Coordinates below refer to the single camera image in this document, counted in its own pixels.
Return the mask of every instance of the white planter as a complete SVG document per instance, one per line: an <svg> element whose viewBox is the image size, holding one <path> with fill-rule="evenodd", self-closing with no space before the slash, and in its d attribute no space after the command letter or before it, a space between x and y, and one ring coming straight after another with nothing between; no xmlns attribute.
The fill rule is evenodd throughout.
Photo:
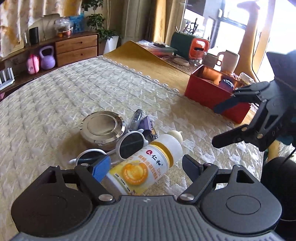
<svg viewBox="0 0 296 241"><path fill-rule="evenodd" d="M119 36L113 36L111 39L106 41L105 49L104 49L104 54L109 53L116 49L117 42L118 42Z"/></svg>

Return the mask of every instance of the bottle label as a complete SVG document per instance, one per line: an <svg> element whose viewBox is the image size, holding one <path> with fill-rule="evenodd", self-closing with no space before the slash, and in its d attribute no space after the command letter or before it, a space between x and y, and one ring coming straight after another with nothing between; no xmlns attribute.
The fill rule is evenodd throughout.
<svg viewBox="0 0 296 241"><path fill-rule="evenodd" d="M130 195L140 195L158 181L169 169L164 156L148 145L127 158L109 173L119 181Z"/></svg>

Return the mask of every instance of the silver container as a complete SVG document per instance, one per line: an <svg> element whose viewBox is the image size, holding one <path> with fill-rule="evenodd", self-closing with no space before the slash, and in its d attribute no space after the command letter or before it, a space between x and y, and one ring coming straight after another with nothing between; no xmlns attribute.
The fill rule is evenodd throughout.
<svg viewBox="0 0 296 241"><path fill-rule="evenodd" d="M85 117L80 125L80 134L97 148L110 151L115 149L125 128L126 124L120 115L111 111L98 111Z"/></svg>

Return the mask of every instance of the supplement bottle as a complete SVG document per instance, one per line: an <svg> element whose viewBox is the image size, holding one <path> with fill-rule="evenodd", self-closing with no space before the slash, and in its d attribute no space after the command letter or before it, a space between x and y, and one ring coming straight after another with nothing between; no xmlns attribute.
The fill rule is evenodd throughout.
<svg viewBox="0 0 296 241"><path fill-rule="evenodd" d="M113 167L102 185L114 196L141 195L182 156L182 135L169 131Z"/></svg>

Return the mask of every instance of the mug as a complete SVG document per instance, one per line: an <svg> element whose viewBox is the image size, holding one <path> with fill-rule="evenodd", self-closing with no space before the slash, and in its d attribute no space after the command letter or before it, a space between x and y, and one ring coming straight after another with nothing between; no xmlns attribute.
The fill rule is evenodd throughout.
<svg viewBox="0 0 296 241"><path fill-rule="evenodd" d="M225 52L218 53L217 56L219 57L221 54L224 55L221 64L221 71L233 73L239 61L239 55L226 50Z"/></svg>
<svg viewBox="0 0 296 241"><path fill-rule="evenodd" d="M218 59L216 55L205 53L202 64L211 67L212 69L215 67L215 64L221 66L222 62Z"/></svg>

